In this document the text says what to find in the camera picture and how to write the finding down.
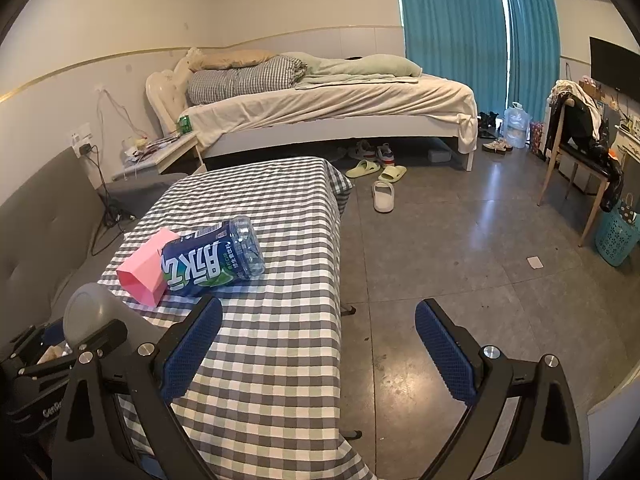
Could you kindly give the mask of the grey plastic cup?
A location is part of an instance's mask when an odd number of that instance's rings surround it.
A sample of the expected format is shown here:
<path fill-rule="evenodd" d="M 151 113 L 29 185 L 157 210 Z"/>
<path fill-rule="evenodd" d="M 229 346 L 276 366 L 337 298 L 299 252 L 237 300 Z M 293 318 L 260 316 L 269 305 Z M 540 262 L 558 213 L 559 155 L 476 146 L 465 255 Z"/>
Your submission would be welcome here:
<path fill-rule="evenodd" d="M 116 353 L 128 356 L 145 342 L 157 344 L 165 330 L 148 322 L 130 309 L 104 285 L 89 283 L 80 286 L 68 300 L 63 315 L 63 333 L 67 344 L 77 350 L 80 344 L 113 320 L 122 321 L 127 339 Z"/>

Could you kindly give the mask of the pink faceted cup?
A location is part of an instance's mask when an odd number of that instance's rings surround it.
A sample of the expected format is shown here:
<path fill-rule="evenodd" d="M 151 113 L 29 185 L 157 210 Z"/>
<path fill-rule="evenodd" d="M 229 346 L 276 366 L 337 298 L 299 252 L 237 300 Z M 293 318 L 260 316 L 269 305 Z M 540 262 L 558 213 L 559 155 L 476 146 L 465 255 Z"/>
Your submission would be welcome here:
<path fill-rule="evenodd" d="M 160 256 L 162 249 L 179 235 L 166 228 L 159 229 L 116 269 L 123 289 L 146 308 L 156 308 L 166 290 Z"/>

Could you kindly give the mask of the white paper scrap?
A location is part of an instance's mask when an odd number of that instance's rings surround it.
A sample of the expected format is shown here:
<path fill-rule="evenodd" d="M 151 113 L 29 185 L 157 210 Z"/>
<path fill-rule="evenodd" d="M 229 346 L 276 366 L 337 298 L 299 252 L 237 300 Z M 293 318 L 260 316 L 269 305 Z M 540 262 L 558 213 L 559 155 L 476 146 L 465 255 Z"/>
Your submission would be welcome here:
<path fill-rule="evenodd" d="M 526 261 L 529 264 L 529 266 L 534 270 L 539 270 L 544 267 L 544 264 L 541 262 L 540 258 L 537 256 L 528 257 Z"/>

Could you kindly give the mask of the teal laundry basket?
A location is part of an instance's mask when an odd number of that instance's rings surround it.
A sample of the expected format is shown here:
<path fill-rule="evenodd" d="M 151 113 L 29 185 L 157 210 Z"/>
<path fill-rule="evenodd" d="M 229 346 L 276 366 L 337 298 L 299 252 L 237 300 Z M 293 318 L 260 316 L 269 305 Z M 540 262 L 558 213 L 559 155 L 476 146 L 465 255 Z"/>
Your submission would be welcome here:
<path fill-rule="evenodd" d="M 626 200 L 607 212 L 598 227 L 596 248 L 610 266 L 620 266 L 639 243 L 639 214 Z"/>

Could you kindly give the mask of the blue labelled plastic bottle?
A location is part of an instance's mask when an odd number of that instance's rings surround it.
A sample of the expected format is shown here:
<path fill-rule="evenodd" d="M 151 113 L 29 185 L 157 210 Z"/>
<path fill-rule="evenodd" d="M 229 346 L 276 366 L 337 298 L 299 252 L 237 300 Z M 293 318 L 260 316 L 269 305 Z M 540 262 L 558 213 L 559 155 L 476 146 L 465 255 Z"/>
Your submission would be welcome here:
<path fill-rule="evenodd" d="M 258 278 L 266 267 L 252 222 L 239 216 L 168 242 L 160 268 L 168 292 L 194 297 Z"/>

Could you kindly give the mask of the white slipper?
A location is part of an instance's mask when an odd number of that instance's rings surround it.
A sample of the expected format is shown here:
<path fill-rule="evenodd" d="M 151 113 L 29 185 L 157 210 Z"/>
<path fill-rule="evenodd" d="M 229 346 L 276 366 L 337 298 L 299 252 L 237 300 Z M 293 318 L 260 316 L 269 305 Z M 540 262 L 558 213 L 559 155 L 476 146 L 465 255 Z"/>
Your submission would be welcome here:
<path fill-rule="evenodd" d="M 380 214 L 389 214 L 395 207 L 395 189 L 390 182 L 376 180 L 372 184 L 373 207 Z"/>

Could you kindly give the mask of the right green slipper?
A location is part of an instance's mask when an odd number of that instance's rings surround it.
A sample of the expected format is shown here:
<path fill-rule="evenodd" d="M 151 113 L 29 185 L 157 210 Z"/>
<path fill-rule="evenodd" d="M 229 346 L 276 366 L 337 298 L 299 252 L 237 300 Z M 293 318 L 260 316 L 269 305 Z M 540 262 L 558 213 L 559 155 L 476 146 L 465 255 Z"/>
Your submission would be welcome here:
<path fill-rule="evenodd" d="M 387 165 L 378 175 L 378 180 L 387 183 L 398 182 L 407 173 L 407 168 L 401 165 Z"/>

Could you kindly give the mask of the green slipper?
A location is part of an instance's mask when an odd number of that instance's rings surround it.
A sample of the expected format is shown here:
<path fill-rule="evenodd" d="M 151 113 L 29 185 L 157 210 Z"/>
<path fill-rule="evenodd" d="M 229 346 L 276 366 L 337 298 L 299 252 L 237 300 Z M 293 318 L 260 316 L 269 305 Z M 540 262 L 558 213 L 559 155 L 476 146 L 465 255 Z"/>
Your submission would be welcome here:
<path fill-rule="evenodd" d="M 381 165 L 375 160 L 361 159 L 354 168 L 347 170 L 345 174 L 349 179 L 359 179 L 376 174 L 380 169 Z"/>
<path fill-rule="evenodd" d="M 387 183 L 398 182 L 407 173 L 407 168 L 401 165 L 387 165 L 378 175 L 378 180 Z"/>

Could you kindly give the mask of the wooden chair with clothes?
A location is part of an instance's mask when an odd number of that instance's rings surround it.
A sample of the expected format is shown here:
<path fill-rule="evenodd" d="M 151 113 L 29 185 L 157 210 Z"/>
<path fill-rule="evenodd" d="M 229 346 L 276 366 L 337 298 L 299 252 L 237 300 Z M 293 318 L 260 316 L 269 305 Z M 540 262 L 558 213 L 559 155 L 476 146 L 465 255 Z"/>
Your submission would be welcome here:
<path fill-rule="evenodd" d="M 544 199 L 558 160 L 568 158 L 573 162 L 570 185 L 573 185 L 578 168 L 597 178 L 596 198 L 578 242 L 582 246 L 598 212 L 610 212 L 618 203 L 624 187 L 624 172 L 616 154 L 610 150 L 608 123 L 580 84 L 559 79 L 548 96 L 548 107 L 547 142 L 551 143 L 551 154 L 537 205 L 540 206 Z"/>

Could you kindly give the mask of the large clear water jug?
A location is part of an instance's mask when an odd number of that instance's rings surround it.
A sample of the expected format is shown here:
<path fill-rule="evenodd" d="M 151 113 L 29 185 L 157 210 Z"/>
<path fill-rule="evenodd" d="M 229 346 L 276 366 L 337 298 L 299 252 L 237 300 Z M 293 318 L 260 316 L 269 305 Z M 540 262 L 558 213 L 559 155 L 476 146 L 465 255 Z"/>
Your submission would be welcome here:
<path fill-rule="evenodd" d="M 519 102 L 506 109 L 501 125 L 501 135 L 512 148 L 525 148 L 529 134 L 530 116 Z"/>

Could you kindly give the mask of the left green slipper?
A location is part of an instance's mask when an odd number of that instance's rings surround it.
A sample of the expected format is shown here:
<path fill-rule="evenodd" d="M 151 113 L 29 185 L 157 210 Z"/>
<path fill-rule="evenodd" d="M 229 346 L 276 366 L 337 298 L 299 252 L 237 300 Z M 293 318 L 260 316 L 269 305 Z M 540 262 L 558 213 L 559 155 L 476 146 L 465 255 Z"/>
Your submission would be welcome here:
<path fill-rule="evenodd" d="M 347 170 L 345 174 L 349 179 L 359 179 L 376 174 L 380 169 L 381 165 L 375 160 L 361 159 L 354 168 Z"/>

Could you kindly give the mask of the bed with cream sheet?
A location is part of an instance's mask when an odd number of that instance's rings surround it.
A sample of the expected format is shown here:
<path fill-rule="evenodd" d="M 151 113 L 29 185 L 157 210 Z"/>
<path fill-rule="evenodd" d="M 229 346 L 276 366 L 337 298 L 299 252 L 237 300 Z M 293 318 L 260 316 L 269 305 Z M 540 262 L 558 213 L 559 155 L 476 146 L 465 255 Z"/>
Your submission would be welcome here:
<path fill-rule="evenodd" d="M 186 88 L 195 73 L 185 55 L 171 70 L 152 73 L 145 92 L 163 133 L 179 131 L 179 118 L 190 117 L 205 157 L 326 140 L 448 136 L 473 165 L 478 111 L 461 82 L 422 74 L 413 84 L 295 85 L 193 105 Z"/>

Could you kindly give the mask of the black television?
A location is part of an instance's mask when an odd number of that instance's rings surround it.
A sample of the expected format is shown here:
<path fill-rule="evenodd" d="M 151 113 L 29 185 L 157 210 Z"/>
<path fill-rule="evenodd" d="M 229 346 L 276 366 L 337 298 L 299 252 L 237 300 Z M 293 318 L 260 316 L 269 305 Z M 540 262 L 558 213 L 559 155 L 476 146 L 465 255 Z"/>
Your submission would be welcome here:
<path fill-rule="evenodd" d="M 599 38 L 589 40 L 591 78 L 639 102 L 640 55 Z"/>

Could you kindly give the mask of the checked grey pillow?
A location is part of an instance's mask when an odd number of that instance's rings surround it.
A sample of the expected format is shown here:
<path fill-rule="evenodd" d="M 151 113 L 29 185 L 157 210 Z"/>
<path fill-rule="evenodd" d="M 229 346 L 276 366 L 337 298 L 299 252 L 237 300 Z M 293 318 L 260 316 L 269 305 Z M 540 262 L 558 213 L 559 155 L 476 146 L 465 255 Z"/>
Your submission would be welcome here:
<path fill-rule="evenodd" d="M 293 88 L 306 74 L 299 58 L 276 55 L 255 66 L 228 70 L 199 70 L 190 79 L 186 96 L 193 105 Z"/>

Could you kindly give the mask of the white wall socket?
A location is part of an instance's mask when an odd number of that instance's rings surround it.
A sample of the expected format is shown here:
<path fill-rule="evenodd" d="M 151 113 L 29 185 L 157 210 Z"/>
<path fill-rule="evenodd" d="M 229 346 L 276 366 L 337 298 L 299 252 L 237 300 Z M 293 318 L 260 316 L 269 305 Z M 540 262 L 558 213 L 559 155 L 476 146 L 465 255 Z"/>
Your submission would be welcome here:
<path fill-rule="evenodd" d="M 70 146 L 74 150 L 77 157 L 82 156 L 80 150 L 84 145 L 92 145 L 92 131 L 88 122 L 85 122 L 84 124 L 73 130 L 70 130 L 70 133 L 68 135 L 70 136 Z"/>

